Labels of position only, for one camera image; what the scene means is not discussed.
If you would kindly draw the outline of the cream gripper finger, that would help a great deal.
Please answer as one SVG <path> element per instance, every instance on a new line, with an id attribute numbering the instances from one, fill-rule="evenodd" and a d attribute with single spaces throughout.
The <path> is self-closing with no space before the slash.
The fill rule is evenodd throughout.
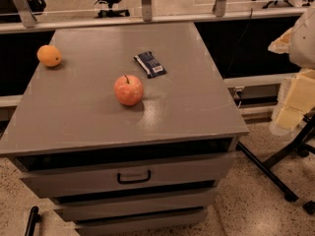
<path id="1" fill-rule="evenodd" d="M 288 53 L 291 32 L 292 29 L 286 30 L 280 37 L 270 43 L 270 45 L 268 46 L 268 50 L 276 54 Z"/>
<path id="2" fill-rule="evenodd" d="M 275 124 L 292 131 L 314 107 L 315 71 L 301 70 L 281 84 L 275 108 Z"/>

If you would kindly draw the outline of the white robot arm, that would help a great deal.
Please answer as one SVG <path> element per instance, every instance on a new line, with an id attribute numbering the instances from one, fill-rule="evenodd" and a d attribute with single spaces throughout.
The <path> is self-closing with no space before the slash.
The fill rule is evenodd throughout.
<path id="1" fill-rule="evenodd" d="M 309 7 L 268 50 L 287 53 L 289 61 L 301 68 L 294 77 L 285 78 L 279 89 L 270 130 L 281 136 L 293 131 L 315 107 L 315 8 Z"/>

